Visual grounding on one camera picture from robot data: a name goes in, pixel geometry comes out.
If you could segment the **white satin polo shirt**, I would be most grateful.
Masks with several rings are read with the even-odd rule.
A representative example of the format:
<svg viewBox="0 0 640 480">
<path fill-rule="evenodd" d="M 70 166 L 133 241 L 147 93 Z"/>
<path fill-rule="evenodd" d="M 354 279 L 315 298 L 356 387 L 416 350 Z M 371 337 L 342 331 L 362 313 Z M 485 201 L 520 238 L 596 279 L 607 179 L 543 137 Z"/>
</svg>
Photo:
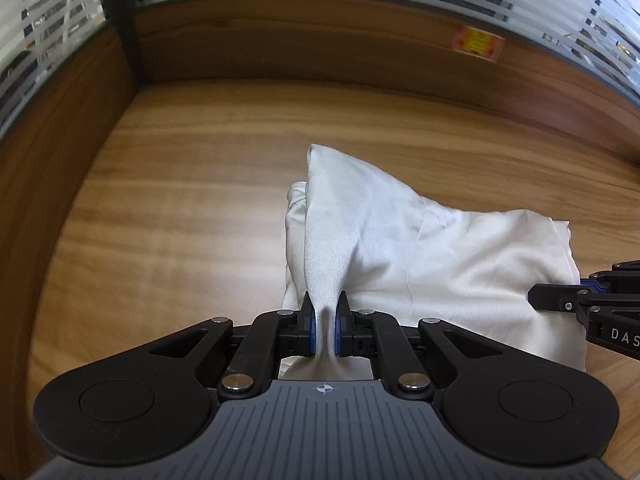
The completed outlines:
<svg viewBox="0 0 640 480">
<path fill-rule="evenodd" d="M 361 358 L 334 347 L 337 301 L 393 315 L 405 326 L 440 318 L 576 370 L 587 343 L 574 316 L 538 312 L 535 284 L 577 284 L 570 226 L 536 212 L 452 209 L 378 167 L 313 145 L 308 174 L 288 191 L 283 307 L 314 305 L 317 350 L 287 358 L 284 379 L 358 380 Z"/>
</svg>

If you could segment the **red certificate sticker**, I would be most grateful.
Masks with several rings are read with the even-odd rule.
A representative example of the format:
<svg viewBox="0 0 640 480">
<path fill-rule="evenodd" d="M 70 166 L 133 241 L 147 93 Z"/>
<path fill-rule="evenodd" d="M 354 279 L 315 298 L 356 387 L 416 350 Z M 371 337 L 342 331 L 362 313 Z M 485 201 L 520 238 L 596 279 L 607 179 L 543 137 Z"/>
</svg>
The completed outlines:
<svg viewBox="0 0 640 480">
<path fill-rule="evenodd" d="M 454 37 L 452 48 L 459 53 L 496 62 L 504 45 L 504 38 L 486 30 L 463 25 Z"/>
</svg>

